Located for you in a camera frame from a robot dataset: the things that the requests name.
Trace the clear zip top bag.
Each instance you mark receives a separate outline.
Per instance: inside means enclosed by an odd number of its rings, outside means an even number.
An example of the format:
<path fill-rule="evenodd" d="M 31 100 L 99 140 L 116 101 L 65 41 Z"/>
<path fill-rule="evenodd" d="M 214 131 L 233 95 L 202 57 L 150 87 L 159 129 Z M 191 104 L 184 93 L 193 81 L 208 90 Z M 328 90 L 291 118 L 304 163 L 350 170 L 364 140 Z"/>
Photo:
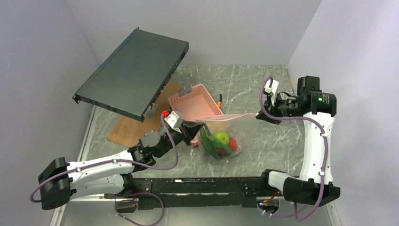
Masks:
<path fill-rule="evenodd" d="M 258 125 L 256 113 L 223 114 L 197 119 L 202 125 L 197 134 L 202 153 L 215 160 L 238 155 Z"/>

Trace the green fake apple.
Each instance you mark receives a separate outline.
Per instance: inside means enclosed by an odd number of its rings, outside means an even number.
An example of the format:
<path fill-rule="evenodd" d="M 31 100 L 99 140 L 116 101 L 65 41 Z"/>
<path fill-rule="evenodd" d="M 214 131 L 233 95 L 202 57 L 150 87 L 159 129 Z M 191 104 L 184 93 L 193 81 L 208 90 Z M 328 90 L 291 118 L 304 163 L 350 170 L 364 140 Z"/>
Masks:
<path fill-rule="evenodd" d="M 230 142 L 230 137 L 225 131 L 216 131 L 214 137 L 225 145 L 228 145 Z"/>

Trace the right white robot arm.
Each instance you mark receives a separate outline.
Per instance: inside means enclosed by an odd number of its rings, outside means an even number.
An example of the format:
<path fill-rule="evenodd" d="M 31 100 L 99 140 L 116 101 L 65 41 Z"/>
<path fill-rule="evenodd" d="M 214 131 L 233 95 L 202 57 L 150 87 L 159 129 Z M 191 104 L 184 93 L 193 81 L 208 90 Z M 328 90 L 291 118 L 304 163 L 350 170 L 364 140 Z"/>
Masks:
<path fill-rule="evenodd" d="M 341 189 L 333 184 L 330 165 L 330 140 L 337 112 L 334 94 L 320 89 L 318 77 L 305 76 L 298 79 L 297 94 L 281 97 L 279 82 L 271 76 L 260 92 L 261 111 L 259 120 L 272 124 L 298 120 L 304 124 L 303 164 L 298 177 L 276 170 L 268 170 L 267 178 L 259 183 L 264 195 L 277 189 L 284 199 L 307 205 L 323 206 L 341 195 Z"/>

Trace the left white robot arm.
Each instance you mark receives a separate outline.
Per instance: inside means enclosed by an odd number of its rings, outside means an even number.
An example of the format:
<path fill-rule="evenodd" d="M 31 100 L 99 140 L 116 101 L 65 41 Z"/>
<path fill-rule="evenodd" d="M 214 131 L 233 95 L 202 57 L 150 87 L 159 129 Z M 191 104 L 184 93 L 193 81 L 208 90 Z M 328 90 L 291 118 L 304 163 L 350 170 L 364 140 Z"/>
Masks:
<path fill-rule="evenodd" d="M 163 125 L 166 127 L 163 134 L 148 131 L 137 145 L 111 156 L 75 162 L 67 162 L 64 157 L 54 159 L 38 176 L 39 186 L 35 191 L 40 193 L 40 199 L 31 194 L 30 201 L 39 202 L 43 210 L 52 210 L 87 195 L 132 196 L 136 190 L 134 172 L 173 169 L 177 163 L 157 167 L 156 159 L 174 150 L 178 162 L 177 144 L 190 145 L 204 126 L 192 121 L 183 121 L 178 129 L 172 129 L 166 122 Z"/>

